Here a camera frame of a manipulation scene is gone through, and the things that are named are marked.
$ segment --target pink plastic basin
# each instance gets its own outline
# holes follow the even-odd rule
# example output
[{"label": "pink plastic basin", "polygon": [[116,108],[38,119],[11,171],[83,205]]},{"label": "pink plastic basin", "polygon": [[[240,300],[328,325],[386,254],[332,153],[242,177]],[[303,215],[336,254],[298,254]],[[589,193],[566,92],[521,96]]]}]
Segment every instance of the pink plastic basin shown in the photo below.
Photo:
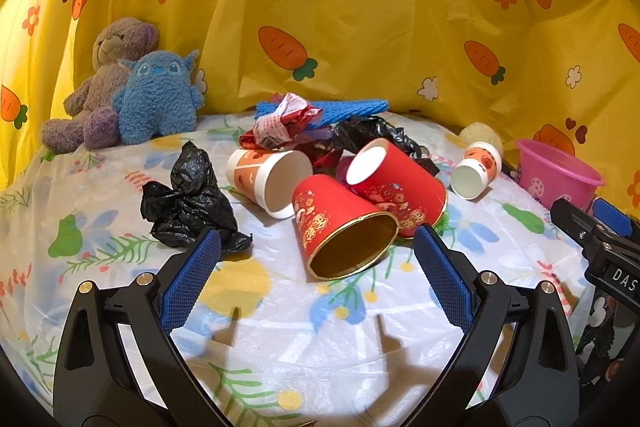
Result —
[{"label": "pink plastic basin", "polygon": [[596,169],[567,153],[535,140],[516,140],[520,149],[518,185],[546,208],[559,198],[586,211],[596,187],[605,182]]}]

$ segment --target yellow fabric backdrop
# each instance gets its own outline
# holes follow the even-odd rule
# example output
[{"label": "yellow fabric backdrop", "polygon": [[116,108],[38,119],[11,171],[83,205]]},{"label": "yellow fabric backdrop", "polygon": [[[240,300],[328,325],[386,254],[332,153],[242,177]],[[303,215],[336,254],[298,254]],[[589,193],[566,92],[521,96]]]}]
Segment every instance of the yellow fabric backdrop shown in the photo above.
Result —
[{"label": "yellow fabric backdrop", "polygon": [[[14,105],[0,120],[2,186],[92,73],[100,29],[135,16],[158,26],[161,48],[203,51],[206,112],[288,90],[387,98],[449,126],[484,121],[512,161],[518,137],[574,150],[605,176],[602,195],[639,213],[639,0],[86,0],[77,21],[73,0],[0,1],[0,74],[17,97],[5,97]],[[18,129],[21,105],[28,120]]]}]

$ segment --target brown teddy bear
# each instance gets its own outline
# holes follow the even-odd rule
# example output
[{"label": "brown teddy bear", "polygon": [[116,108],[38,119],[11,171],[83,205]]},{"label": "brown teddy bear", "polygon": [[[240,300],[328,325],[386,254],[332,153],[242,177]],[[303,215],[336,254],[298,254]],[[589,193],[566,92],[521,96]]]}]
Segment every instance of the brown teddy bear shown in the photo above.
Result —
[{"label": "brown teddy bear", "polygon": [[95,74],[63,102],[71,120],[44,123],[41,136],[45,147],[64,154],[75,151],[83,142],[87,149],[116,145],[120,139],[118,115],[110,100],[129,78],[118,60],[138,60],[151,52],[157,42],[156,27],[134,17],[124,17],[103,29],[94,42]]}]

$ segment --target crumpled black plastic bag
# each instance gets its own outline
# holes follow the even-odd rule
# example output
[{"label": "crumpled black plastic bag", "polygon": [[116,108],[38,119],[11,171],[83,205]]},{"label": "crumpled black plastic bag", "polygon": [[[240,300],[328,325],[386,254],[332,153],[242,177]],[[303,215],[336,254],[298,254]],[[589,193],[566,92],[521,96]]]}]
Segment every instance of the crumpled black plastic bag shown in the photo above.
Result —
[{"label": "crumpled black plastic bag", "polygon": [[334,126],[334,143],[337,148],[356,154],[371,140],[386,138],[431,176],[440,172],[428,157],[429,150],[404,134],[403,127],[394,127],[379,116],[352,116]]},{"label": "crumpled black plastic bag", "polygon": [[159,182],[142,187],[142,217],[151,221],[151,235],[168,247],[185,248],[205,227],[220,234],[222,250],[246,250],[253,237],[238,232],[231,203],[218,188],[209,155],[191,141],[182,147],[171,171],[173,188]]}]

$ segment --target beige ball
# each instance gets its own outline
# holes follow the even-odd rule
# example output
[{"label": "beige ball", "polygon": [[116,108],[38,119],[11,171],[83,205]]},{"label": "beige ball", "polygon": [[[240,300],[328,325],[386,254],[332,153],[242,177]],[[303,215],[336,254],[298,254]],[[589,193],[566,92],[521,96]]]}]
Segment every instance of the beige ball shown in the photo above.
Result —
[{"label": "beige ball", "polygon": [[491,129],[491,127],[482,122],[474,122],[470,125],[467,125],[460,132],[460,139],[467,145],[472,144],[473,142],[490,143],[498,150],[501,158],[504,154],[504,146],[502,145],[502,140],[500,139],[500,137],[493,129]]}]

